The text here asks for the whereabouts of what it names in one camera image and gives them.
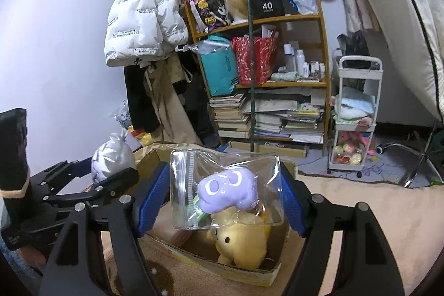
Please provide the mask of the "yellow plush toy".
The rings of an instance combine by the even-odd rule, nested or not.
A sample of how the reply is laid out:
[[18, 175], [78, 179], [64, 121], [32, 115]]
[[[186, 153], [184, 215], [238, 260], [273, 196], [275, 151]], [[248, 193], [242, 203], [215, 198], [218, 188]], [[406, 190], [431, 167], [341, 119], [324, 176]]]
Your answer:
[[218, 264], [256, 270], [266, 258], [271, 226], [269, 212], [263, 207], [248, 212], [235, 207], [211, 214], [212, 225], [206, 239], [219, 253]]

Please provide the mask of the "purple plush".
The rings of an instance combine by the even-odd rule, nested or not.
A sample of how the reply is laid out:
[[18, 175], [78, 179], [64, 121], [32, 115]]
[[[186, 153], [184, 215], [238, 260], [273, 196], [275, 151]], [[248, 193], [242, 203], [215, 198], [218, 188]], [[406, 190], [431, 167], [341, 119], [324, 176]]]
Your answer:
[[184, 146], [171, 152], [169, 164], [176, 228], [283, 223], [281, 165], [275, 153], [222, 153]]

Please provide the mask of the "cardboard storage box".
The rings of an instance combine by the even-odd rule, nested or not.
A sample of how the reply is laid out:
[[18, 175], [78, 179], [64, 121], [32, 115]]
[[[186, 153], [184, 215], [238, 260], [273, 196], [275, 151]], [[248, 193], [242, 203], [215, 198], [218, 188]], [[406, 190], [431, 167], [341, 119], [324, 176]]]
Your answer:
[[[171, 152], [178, 147], [184, 146], [211, 150], [195, 144], [153, 143], [135, 153], [135, 163], [141, 178], [147, 179], [161, 161], [167, 163], [170, 170]], [[171, 202], [169, 199], [160, 208], [152, 230], [143, 236], [141, 244], [143, 249], [156, 247], [190, 266], [205, 270], [219, 277], [226, 277], [263, 287], [273, 284], [281, 267], [281, 254], [289, 233], [289, 225], [285, 219], [281, 225], [271, 226], [266, 258], [256, 270], [246, 270], [236, 266], [218, 264], [219, 253], [215, 245], [205, 237], [208, 230], [176, 228], [172, 221]]]

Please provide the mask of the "pile of magazines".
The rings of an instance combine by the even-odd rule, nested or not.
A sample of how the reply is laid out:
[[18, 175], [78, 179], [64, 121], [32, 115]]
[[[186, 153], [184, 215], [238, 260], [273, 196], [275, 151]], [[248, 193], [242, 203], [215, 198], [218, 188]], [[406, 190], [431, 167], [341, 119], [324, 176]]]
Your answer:
[[325, 90], [310, 87], [256, 88], [243, 91], [240, 110], [254, 121], [263, 140], [322, 145], [327, 129]]

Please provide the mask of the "beige trench coat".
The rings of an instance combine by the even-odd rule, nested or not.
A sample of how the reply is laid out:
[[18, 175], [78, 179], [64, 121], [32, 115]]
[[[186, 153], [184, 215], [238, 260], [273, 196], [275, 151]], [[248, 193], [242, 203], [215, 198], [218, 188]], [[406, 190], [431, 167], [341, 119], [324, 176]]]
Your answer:
[[151, 132], [153, 141], [201, 145], [185, 109], [174, 89], [174, 81], [190, 80], [179, 57], [173, 52], [167, 59], [152, 62], [145, 71], [145, 89], [160, 125]]

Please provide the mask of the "white rolling cart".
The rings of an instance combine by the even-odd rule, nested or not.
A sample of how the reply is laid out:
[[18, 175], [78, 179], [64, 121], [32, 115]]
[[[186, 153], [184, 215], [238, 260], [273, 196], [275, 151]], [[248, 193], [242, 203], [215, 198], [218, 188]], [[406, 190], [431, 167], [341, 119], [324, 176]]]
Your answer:
[[383, 73], [382, 61], [372, 56], [344, 55], [337, 62], [329, 173], [362, 175], [376, 127]]

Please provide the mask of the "stack of books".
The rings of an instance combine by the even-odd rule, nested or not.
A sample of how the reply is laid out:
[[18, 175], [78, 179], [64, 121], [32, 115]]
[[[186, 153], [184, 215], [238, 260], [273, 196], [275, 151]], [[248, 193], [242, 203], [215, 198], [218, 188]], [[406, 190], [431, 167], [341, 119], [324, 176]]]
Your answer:
[[248, 139], [250, 137], [250, 116], [244, 106], [247, 104], [244, 93], [213, 97], [209, 106], [215, 119], [218, 136], [221, 138]]

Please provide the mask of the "wooden bookshelf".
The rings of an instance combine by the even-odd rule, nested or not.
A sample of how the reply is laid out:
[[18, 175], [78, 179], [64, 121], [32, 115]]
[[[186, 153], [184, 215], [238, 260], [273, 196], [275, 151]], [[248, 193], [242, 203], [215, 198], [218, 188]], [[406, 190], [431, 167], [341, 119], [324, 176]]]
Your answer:
[[209, 100], [244, 93], [237, 126], [212, 107], [219, 137], [327, 144], [327, 36], [315, 6], [301, 14], [288, 0], [187, 0]]

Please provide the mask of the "white puffer jacket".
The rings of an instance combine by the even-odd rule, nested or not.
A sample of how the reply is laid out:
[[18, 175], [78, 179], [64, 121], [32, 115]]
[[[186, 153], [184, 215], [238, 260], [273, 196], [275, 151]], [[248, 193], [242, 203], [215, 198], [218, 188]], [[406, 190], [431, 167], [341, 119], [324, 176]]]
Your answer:
[[109, 67], [166, 59], [188, 42], [179, 0], [114, 0], [108, 15], [105, 62]]

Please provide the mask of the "red gift bag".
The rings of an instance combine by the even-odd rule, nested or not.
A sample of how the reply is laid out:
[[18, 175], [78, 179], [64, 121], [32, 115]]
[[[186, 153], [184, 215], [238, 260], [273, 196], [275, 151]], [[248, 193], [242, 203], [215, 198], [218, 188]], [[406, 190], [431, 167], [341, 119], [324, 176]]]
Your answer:
[[[255, 85], [264, 84], [272, 75], [278, 47], [277, 37], [253, 37], [254, 41], [254, 81]], [[248, 36], [234, 37], [232, 48], [236, 57], [239, 83], [249, 86], [251, 83], [251, 55]]]

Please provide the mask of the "teal shopping bag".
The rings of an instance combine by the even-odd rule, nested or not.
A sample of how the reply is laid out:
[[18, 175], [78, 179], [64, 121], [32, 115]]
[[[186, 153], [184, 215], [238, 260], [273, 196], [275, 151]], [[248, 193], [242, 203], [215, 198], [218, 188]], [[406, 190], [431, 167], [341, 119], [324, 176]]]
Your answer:
[[239, 83], [236, 57], [231, 42], [210, 35], [199, 42], [198, 50], [209, 93], [212, 97], [231, 95]]

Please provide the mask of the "white folded mattress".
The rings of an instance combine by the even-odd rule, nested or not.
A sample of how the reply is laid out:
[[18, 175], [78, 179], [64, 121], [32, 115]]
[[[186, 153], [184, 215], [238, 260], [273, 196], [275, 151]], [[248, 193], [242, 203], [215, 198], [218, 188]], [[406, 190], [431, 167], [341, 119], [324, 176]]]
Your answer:
[[443, 0], [368, 0], [406, 86], [443, 120]]

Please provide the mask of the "anime print bag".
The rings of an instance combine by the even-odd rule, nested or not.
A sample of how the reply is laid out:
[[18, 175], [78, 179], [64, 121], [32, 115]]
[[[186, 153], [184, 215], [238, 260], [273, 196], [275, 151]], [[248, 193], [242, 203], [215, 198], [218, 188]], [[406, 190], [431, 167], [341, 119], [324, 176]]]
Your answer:
[[188, 0], [199, 32], [211, 32], [231, 24], [223, 0]]

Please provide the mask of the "black box numbered 40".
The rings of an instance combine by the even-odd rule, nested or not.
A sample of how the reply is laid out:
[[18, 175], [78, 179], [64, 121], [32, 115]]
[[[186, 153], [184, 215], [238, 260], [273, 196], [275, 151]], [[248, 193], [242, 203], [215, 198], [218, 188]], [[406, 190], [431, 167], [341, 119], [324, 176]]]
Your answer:
[[284, 15], [282, 0], [250, 0], [251, 10], [255, 19], [263, 19]]

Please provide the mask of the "green vertical pole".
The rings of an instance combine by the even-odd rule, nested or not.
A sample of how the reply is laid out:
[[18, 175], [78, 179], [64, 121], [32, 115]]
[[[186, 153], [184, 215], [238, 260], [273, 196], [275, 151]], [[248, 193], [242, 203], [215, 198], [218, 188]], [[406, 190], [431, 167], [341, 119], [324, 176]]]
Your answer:
[[248, 4], [248, 43], [249, 43], [249, 56], [250, 56], [250, 152], [253, 153], [256, 144], [256, 111], [255, 111], [255, 54], [254, 54], [254, 24], [251, 8], [251, 0], [247, 0]]

